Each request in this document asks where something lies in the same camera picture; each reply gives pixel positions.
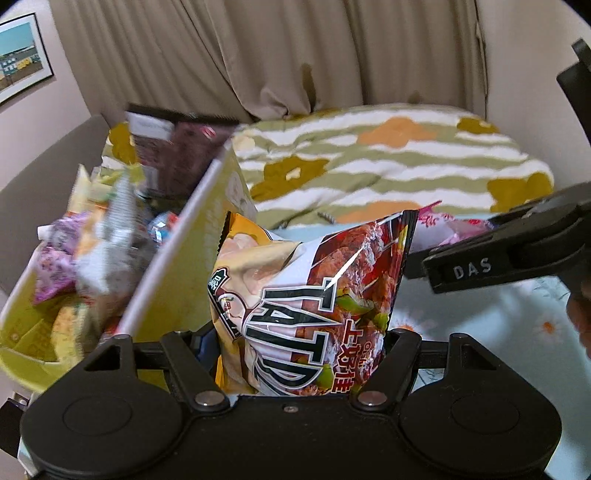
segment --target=silver rivet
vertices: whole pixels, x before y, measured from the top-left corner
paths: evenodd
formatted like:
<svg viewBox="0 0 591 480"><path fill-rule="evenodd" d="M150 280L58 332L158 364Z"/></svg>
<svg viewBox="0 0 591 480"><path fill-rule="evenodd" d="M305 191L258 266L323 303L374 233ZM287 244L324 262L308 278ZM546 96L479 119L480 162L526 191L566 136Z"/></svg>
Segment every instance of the silver rivet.
<svg viewBox="0 0 591 480"><path fill-rule="evenodd" d="M359 403L366 405L368 407L378 407L382 403L386 403L387 399L388 397L384 393L378 392L376 390L361 392L357 397Z"/></svg>
<svg viewBox="0 0 591 480"><path fill-rule="evenodd" d="M205 392L195 395L195 402L202 407L213 407L222 403L226 397L223 393L214 390L206 390Z"/></svg>

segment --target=hand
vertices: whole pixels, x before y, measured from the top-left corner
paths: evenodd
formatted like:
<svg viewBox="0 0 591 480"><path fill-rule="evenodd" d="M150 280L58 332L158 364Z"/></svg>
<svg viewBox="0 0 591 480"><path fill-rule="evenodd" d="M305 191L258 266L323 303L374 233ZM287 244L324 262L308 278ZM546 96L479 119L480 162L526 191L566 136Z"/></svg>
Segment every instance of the hand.
<svg viewBox="0 0 591 480"><path fill-rule="evenodd" d="M566 304L566 313L579 333L579 341L591 359L591 278L581 283L583 298L571 295Z"/></svg>

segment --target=brown curtain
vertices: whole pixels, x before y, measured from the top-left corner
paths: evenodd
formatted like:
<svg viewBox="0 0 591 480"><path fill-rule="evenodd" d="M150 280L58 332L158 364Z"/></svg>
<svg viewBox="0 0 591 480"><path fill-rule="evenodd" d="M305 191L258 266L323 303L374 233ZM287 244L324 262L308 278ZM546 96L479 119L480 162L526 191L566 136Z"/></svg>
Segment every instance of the brown curtain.
<svg viewBox="0 0 591 480"><path fill-rule="evenodd" d="M367 103L485 112L474 0L50 0L91 113L273 119Z"/></svg>

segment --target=picture frame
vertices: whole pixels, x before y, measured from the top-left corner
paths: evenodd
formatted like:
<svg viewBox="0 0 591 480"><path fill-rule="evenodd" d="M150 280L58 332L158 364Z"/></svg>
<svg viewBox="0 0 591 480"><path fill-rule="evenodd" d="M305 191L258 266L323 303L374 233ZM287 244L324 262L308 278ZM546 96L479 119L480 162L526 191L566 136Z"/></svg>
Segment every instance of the picture frame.
<svg viewBox="0 0 591 480"><path fill-rule="evenodd" d="M35 13L0 24L0 105L53 75Z"/></svg>

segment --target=white wall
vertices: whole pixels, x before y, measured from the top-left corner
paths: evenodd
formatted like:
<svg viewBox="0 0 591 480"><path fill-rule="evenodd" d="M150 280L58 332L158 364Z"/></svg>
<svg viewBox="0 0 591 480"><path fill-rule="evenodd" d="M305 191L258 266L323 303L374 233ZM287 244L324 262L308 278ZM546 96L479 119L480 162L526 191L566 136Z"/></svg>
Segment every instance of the white wall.
<svg viewBox="0 0 591 480"><path fill-rule="evenodd" d="M549 163L557 187L591 180L591 147L556 75L591 28L561 0L478 0L489 76L488 117Z"/></svg>
<svg viewBox="0 0 591 480"><path fill-rule="evenodd" d="M0 106L0 189L49 146L90 117L57 34L48 0L21 0L0 17L35 12L54 77Z"/></svg>

